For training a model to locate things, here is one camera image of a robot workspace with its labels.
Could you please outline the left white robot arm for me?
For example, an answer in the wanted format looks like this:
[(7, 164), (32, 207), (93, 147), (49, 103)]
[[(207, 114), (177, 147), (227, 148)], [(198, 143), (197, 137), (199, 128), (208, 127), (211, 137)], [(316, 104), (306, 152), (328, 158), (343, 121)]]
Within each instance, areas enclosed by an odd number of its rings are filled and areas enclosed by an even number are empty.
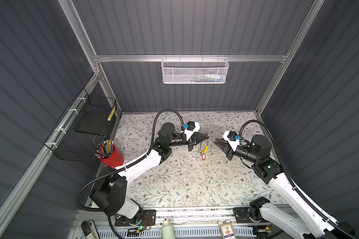
[(177, 132), (174, 124), (164, 123), (153, 138), (153, 145), (147, 153), (126, 163), (112, 168), (103, 169), (90, 192), (90, 199), (104, 212), (107, 217), (121, 215), (137, 223), (142, 217), (142, 207), (134, 200), (127, 198), (127, 189), (139, 176), (153, 167), (165, 162), (172, 154), (171, 146), (187, 145), (188, 150), (208, 140), (209, 135), (198, 132), (200, 124), (189, 121)]

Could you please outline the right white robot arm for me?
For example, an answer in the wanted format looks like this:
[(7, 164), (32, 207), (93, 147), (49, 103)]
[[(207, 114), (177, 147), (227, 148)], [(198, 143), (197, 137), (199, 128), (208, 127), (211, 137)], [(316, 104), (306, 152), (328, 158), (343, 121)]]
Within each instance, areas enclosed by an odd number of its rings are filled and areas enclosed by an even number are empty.
[(294, 239), (355, 238), (355, 232), (349, 224), (339, 223), (319, 207), (271, 158), (272, 145), (268, 138), (257, 134), (251, 141), (247, 141), (234, 131), (226, 131), (223, 138), (216, 139), (214, 143), (229, 160), (236, 156), (251, 162), (250, 168), (257, 177), (281, 195), (299, 216), (295, 218), (277, 208), (270, 200), (259, 197), (250, 202), (250, 220), (268, 221)]

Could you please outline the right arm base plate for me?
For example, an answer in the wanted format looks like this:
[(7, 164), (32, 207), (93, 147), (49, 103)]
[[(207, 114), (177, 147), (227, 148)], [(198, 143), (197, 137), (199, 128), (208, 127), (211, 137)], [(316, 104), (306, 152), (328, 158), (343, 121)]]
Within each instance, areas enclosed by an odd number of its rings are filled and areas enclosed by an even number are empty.
[(252, 207), (235, 207), (232, 211), (237, 223), (256, 223), (255, 211)]

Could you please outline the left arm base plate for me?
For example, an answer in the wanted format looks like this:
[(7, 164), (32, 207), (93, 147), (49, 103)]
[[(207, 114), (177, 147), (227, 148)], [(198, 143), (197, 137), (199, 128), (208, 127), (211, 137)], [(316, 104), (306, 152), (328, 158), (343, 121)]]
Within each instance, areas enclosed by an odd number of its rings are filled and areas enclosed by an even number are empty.
[(126, 227), (126, 226), (154, 226), (156, 223), (157, 211), (156, 210), (147, 210), (143, 209), (138, 212), (137, 215), (128, 219), (125, 216), (116, 215), (114, 225), (116, 227)]

